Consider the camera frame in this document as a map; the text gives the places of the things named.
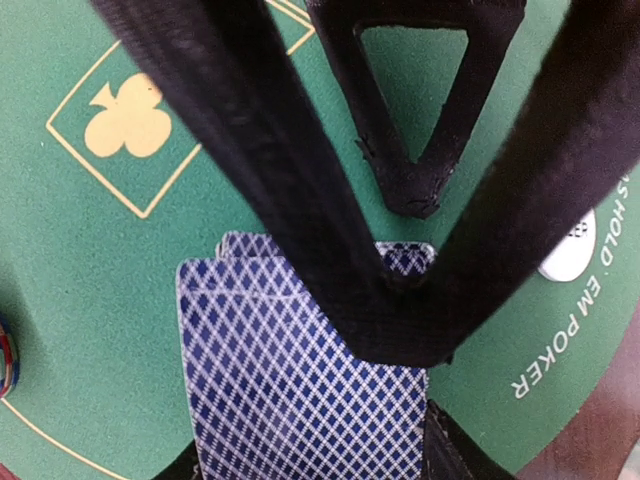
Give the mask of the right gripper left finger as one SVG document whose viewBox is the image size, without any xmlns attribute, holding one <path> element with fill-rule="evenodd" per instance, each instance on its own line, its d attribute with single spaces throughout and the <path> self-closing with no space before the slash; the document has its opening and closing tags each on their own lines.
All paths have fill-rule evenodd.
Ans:
<svg viewBox="0 0 640 480">
<path fill-rule="evenodd" d="M 261 1 L 98 1 L 358 358 L 428 367 L 336 152 Z"/>
</svg>

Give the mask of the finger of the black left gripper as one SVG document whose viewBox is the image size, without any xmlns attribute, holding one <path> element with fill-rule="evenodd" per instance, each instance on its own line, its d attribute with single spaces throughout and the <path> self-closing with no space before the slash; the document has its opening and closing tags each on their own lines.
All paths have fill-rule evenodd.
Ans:
<svg viewBox="0 0 640 480">
<path fill-rule="evenodd" d="M 385 206 L 426 219 L 469 141 L 506 51 L 523 1 L 309 1 L 306 4 L 332 73 L 347 102 Z M 361 41 L 372 27 L 462 30 L 468 46 L 423 152 L 410 161 Z"/>
</svg>

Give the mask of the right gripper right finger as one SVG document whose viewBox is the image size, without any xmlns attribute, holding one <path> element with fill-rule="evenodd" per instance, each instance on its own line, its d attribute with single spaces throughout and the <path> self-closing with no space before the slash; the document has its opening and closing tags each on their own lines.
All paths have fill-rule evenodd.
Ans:
<svg viewBox="0 0 640 480">
<path fill-rule="evenodd" d="M 403 365 L 446 360 L 639 160 L 639 5 L 575 1 L 516 123 L 399 311 Z"/>
</svg>

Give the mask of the white dealer button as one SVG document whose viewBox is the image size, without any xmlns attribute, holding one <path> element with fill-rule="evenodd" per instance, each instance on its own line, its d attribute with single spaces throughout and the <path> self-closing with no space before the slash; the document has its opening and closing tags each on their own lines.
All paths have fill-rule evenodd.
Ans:
<svg viewBox="0 0 640 480">
<path fill-rule="evenodd" d="M 596 245 L 595 211 L 588 211 L 538 267 L 547 280 L 576 280 L 589 266 Z"/>
</svg>

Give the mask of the grey card deck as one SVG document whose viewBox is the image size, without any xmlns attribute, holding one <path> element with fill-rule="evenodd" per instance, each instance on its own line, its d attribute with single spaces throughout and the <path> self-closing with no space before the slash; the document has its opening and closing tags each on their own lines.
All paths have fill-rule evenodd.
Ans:
<svg viewBox="0 0 640 480">
<path fill-rule="evenodd" d="M 206 479 L 417 479 L 428 374 L 346 346 L 272 239 L 230 232 L 176 272 Z"/>
</svg>

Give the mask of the red poker chip stack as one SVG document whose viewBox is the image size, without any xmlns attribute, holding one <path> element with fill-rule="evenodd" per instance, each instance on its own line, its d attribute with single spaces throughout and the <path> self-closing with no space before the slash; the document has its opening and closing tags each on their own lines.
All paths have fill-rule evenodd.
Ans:
<svg viewBox="0 0 640 480">
<path fill-rule="evenodd" d="M 20 361 L 17 346 L 5 316 L 1 316 L 1 397 L 11 393 L 20 377 Z"/>
</svg>

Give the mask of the round green poker mat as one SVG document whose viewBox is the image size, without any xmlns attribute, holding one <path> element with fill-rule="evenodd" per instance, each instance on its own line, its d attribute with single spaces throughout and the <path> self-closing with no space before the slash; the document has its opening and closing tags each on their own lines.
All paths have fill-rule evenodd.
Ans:
<svg viewBox="0 0 640 480">
<path fill-rule="evenodd" d="M 24 479 L 150 479 L 191 442 L 175 274 L 260 222 L 174 121 L 146 158 L 84 141 L 137 67 L 85 1 L 1 5 L 1 310 L 20 353 L 1 460 Z M 534 275 L 433 372 L 435 401 L 518 471 L 578 413 L 639 300 L 639 176 L 568 283 Z"/>
</svg>

